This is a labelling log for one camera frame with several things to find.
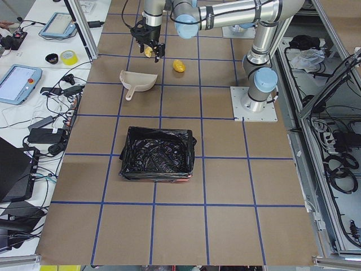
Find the yellow tape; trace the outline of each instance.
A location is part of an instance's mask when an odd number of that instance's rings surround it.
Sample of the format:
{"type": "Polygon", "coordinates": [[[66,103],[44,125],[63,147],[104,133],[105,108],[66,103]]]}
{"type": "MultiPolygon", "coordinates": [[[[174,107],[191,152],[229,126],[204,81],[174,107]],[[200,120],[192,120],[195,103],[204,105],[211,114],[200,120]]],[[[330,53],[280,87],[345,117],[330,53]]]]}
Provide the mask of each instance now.
{"type": "Polygon", "coordinates": [[[64,51],[60,54],[61,61],[68,66],[74,65],[78,62],[78,57],[72,50],[64,51]]]}

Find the white dustpan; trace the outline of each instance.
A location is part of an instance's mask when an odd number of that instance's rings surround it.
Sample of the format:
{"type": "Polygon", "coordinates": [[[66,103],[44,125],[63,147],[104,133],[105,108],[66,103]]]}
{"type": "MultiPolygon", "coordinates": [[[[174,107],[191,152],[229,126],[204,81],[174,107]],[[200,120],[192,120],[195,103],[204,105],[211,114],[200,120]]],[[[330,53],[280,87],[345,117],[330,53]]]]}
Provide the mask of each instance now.
{"type": "Polygon", "coordinates": [[[147,91],[151,89],[156,83],[157,77],[158,75],[122,70],[119,78],[123,86],[128,89],[125,99],[131,100],[135,91],[147,91]]]}

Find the black trash bag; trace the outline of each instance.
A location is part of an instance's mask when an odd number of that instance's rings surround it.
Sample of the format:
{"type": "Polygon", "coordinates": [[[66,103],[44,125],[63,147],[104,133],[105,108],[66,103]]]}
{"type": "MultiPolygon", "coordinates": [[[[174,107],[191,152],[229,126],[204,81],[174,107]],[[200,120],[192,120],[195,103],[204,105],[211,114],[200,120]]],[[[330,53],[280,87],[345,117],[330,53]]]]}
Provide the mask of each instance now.
{"type": "Polygon", "coordinates": [[[301,51],[311,48],[320,50],[320,39],[307,35],[298,35],[289,42],[289,46],[294,49],[300,49],[301,51]]]}
{"type": "Polygon", "coordinates": [[[128,180],[187,180],[197,140],[191,130],[129,127],[119,175],[128,180]]]}

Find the robotic arm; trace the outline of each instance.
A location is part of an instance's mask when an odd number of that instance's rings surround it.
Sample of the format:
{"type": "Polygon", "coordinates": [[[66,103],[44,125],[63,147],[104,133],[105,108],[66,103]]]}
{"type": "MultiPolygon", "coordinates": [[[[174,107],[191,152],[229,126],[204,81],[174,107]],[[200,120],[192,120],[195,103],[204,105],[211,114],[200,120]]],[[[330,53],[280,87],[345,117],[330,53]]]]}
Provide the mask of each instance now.
{"type": "Polygon", "coordinates": [[[165,44],[159,43],[164,10],[171,11],[170,19],[185,39],[196,36],[199,30],[258,23],[252,48],[243,61],[250,88],[241,103],[247,110],[260,112],[278,81],[276,73],[269,68],[278,22],[296,14],[303,3],[304,0],[240,0],[197,7],[197,0],[144,0],[143,19],[131,29],[131,34],[141,53],[144,44],[153,48],[158,62],[165,55],[165,44]]]}

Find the metal mounting plate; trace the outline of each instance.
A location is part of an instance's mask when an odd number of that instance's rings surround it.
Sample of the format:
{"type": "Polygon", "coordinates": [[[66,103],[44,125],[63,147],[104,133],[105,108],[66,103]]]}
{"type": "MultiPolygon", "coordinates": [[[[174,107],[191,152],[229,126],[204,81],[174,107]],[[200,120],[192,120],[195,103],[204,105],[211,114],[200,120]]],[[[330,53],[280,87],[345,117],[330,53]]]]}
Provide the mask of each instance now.
{"type": "Polygon", "coordinates": [[[248,122],[267,122],[275,123],[277,122],[277,114],[275,111],[275,106],[273,103],[266,104],[265,109],[259,113],[253,113],[243,108],[241,105],[241,97],[245,95],[249,87],[231,87],[231,97],[232,97],[232,106],[233,106],[233,116],[235,121],[248,121],[248,122]]]}
{"type": "Polygon", "coordinates": [[[222,27],[222,32],[223,32],[223,38],[252,39],[256,35],[255,27],[248,28],[243,32],[234,32],[230,29],[230,27],[222,27]]]}

